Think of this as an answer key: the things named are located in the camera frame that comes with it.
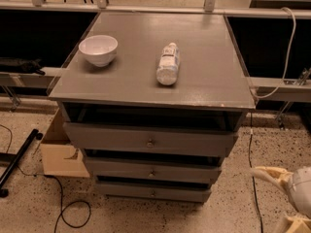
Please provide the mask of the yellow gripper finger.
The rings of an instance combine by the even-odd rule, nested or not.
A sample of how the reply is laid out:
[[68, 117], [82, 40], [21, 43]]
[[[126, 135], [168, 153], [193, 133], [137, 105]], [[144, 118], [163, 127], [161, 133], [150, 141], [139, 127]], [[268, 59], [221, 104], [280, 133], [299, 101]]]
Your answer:
[[288, 193], [288, 182], [293, 172], [280, 167], [257, 166], [250, 170], [254, 178], [272, 183], [280, 191]]
[[311, 219], [283, 216], [278, 233], [311, 233]]

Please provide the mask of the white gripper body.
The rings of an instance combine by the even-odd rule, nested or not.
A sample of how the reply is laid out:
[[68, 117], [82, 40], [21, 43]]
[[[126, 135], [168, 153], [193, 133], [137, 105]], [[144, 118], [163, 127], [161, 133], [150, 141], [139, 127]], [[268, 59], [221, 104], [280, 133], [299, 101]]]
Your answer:
[[311, 167], [295, 170], [288, 182], [289, 200], [295, 209], [311, 218]]

